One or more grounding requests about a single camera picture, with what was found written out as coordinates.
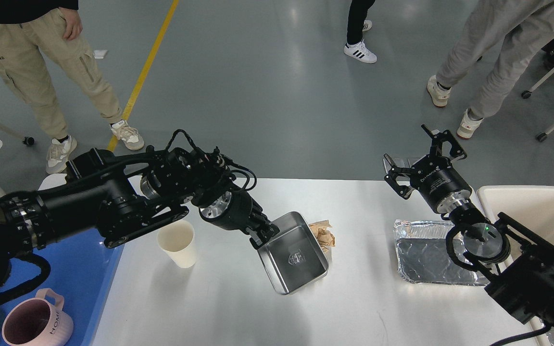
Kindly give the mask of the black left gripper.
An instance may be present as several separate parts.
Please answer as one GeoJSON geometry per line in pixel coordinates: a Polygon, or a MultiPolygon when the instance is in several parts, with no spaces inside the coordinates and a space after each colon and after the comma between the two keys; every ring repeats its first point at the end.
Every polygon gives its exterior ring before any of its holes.
{"type": "Polygon", "coordinates": [[[280,232],[246,191],[226,191],[210,206],[200,208],[199,213],[205,222],[248,234],[254,249],[260,249],[280,232]]]}

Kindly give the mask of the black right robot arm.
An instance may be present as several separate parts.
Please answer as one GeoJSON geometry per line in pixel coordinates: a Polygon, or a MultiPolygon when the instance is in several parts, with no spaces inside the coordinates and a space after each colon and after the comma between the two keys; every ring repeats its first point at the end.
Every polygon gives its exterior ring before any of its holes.
{"type": "Polygon", "coordinates": [[[448,257],[462,269],[490,282],[486,293],[521,323],[533,317],[543,328],[495,342],[529,339],[554,328],[554,245],[503,212],[491,222],[471,202],[473,190],[453,168],[466,152],[450,131],[431,131],[428,155],[399,167],[390,155],[385,182],[403,199],[418,191],[434,213],[453,227],[445,238],[448,257]]]}

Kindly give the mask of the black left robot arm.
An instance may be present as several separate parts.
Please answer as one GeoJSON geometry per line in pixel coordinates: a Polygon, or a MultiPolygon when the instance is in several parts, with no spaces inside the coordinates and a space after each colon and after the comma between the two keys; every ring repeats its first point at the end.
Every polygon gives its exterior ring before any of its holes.
{"type": "Polygon", "coordinates": [[[255,249],[279,228],[249,195],[255,173],[222,155],[200,149],[182,129],[191,151],[147,147],[115,156],[93,148],[66,163],[64,185],[0,197],[0,305],[42,284],[50,273],[34,249],[95,228],[112,249],[178,221],[190,202],[201,218],[250,236],[255,249]]]}

